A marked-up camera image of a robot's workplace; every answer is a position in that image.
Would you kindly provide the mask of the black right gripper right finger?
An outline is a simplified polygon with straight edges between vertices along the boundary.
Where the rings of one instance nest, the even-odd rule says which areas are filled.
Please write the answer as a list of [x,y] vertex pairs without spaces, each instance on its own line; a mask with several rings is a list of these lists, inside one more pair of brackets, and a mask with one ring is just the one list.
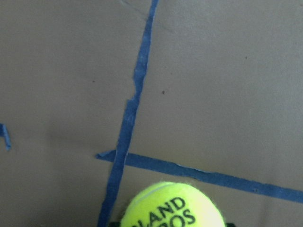
[[234,223],[226,223],[225,226],[226,227],[235,227],[235,224]]

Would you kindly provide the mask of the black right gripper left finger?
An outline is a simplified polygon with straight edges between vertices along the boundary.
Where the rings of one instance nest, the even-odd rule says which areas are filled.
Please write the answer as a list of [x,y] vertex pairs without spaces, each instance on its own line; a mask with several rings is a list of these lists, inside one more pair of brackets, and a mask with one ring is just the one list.
[[110,222],[108,224],[108,227],[121,227],[120,222]]

